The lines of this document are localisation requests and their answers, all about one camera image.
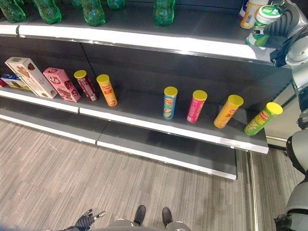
store shelf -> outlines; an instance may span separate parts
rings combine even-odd
[[[236,179],[235,151],[206,142],[119,123],[108,123],[97,145]]]
[[[17,25],[15,24],[4,24],[0,22],[0,36],[16,37],[17,36]]]
[[[95,144],[107,122],[75,115],[63,111],[54,111],[39,105],[15,101],[1,108],[0,119],[22,124],[31,128],[69,137],[78,141]]]
[[[200,172],[236,179],[233,149],[1,98],[0,119]]]
[[[6,86],[4,88],[0,88],[0,96],[72,113],[78,113],[79,110],[79,107],[76,105],[76,103],[64,101],[60,95],[56,95],[56,97],[53,99],[48,99],[36,96],[33,92],[29,90],[13,89]]]
[[[224,129],[216,128],[213,121],[218,112],[218,106],[205,103],[197,123],[186,121],[189,101],[177,100],[175,115],[172,120],[165,120],[163,113],[163,96],[156,96],[130,90],[116,90],[118,105],[109,107],[101,98],[90,103],[82,98],[78,105],[79,112],[110,121],[125,123],[141,128],[148,128],[167,134],[179,135],[201,141],[211,142],[241,150],[251,150],[267,154],[267,145],[264,131],[255,136],[248,136],[243,132],[247,121],[255,113],[247,113],[239,109],[234,118]]]
[[[176,9],[174,23],[158,27],[152,19],[152,6],[128,5],[122,11],[105,7],[106,24],[91,27],[85,23],[82,12],[70,4],[61,11],[62,22],[54,25],[43,23],[38,14],[33,15],[33,20],[19,25],[19,36],[271,64],[269,54],[273,49],[246,45],[249,31],[239,27],[236,15]]]

wood-grain floor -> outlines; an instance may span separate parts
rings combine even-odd
[[[100,228],[133,219],[144,204],[145,226],[162,228],[168,206],[193,231],[249,231],[247,163],[247,153],[237,151],[238,180],[228,180],[0,120],[1,226],[64,229],[93,208],[107,212],[92,226]],[[279,151],[253,155],[252,163],[260,228],[273,227],[302,177]]]

yellow lid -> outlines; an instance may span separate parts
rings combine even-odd
[[[85,70],[79,70],[74,73],[75,78],[84,78],[87,75]]]
[[[166,87],[164,93],[166,96],[174,97],[178,94],[178,89],[175,87]]]
[[[272,114],[280,115],[283,112],[283,108],[274,102],[270,102],[266,104],[266,109],[269,110]]]
[[[229,95],[228,101],[236,106],[241,106],[244,103],[244,100],[239,95]]]
[[[99,75],[97,76],[96,81],[100,83],[109,82],[109,75],[106,75],[106,74]]]
[[[196,100],[201,101],[207,99],[207,93],[204,90],[195,90],[192,95]]]

white wall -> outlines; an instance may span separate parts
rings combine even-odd
[[[274,102],[282,105],[294,95],[292,85],[289,85]],[[265,127],[265,133],[269,144],[285,147],[286,140],[300,128],[297,125],[297,119],[301,111],[297,98],[292,100],[285,108],[283,113],[275,118]]]

black shoe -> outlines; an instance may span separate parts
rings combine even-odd
[[[165,227],[167,227],[167,224],[173,222],[173,219],[172,219],[172,214],[171,214],[171,211],[169,208],[163,208],[163,223],[165,225]]]
[[[141,226],[141,224],[143,223],[144,217],[145,217],[145,212],[146,212],[146,208],[144,205],[141,205],[138,207],[137,211],[136,211],[136,215],[135,215],[135,219],[134,219],[134,223],[137,226]]]

